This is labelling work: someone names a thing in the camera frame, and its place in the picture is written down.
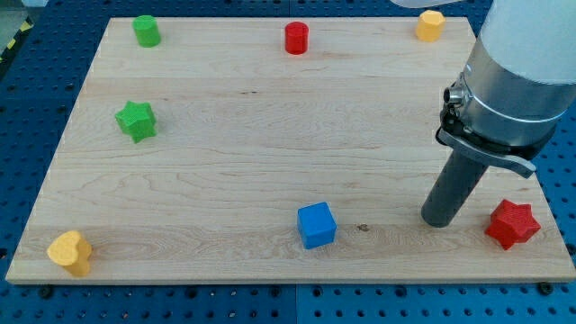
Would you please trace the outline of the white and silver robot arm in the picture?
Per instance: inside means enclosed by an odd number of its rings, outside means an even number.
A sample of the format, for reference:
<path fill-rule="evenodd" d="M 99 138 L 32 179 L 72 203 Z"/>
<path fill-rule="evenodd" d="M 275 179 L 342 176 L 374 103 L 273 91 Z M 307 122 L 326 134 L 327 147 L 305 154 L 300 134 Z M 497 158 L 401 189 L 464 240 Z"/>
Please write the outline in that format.
<path fill-rule="evenodd" d="M 496 0 L 469 58 L 444 91 L 437 140 L 445 169 L 489 166 L 524 178 L 575 100 L 575 0 Z"/>

